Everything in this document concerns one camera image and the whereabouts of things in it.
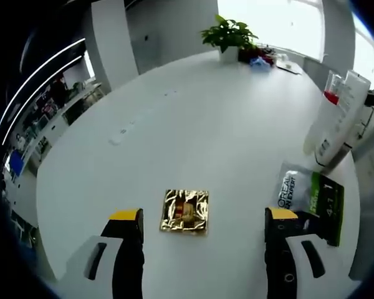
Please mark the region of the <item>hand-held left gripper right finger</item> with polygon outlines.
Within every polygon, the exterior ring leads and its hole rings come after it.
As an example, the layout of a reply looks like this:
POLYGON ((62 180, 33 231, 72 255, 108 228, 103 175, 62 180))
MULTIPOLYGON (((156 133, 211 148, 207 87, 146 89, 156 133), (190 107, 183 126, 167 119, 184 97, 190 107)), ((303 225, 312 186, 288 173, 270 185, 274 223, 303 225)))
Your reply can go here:
POLYGON ((333 232, 327 217, 267 207, 264 243, 268 298, 333 297, 326 259, 333 232))

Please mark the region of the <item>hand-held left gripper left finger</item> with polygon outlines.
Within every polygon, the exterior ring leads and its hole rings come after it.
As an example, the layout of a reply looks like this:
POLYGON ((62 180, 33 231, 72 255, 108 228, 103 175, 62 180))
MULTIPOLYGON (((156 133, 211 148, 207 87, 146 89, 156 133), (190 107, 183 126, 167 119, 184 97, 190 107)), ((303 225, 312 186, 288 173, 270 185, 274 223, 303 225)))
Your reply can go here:
POLYGON ((68 259, 66 298, 142 298, 143 209, 112 214, 68 259))

